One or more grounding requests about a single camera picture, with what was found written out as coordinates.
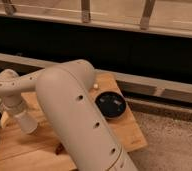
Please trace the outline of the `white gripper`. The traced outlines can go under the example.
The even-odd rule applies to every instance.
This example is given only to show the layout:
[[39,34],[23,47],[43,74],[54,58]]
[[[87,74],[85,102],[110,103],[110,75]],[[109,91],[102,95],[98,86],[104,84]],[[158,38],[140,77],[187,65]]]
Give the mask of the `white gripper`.
[[[28,105],[22,96],[8,96],[3,99],[3,105],[5,111],[0,119],[0,126],[4,129],[10,116],[16,120],[20,119],[27,113]],[[36,129],[44,120],[43,115],[32,115],[33,128]]]

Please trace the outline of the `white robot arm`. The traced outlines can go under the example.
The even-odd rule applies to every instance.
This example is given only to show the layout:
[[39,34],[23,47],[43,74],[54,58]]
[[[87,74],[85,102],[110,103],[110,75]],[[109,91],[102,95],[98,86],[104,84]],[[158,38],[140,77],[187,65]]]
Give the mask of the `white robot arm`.
[[88,94],[94,82],[94,67],[86,60],[60,63],[24,76],[5,70],[0,73],[0,98],[22,131],[31,133],[37,122],[28,114],[21,94],[34,91],[79,171],[138,171]]

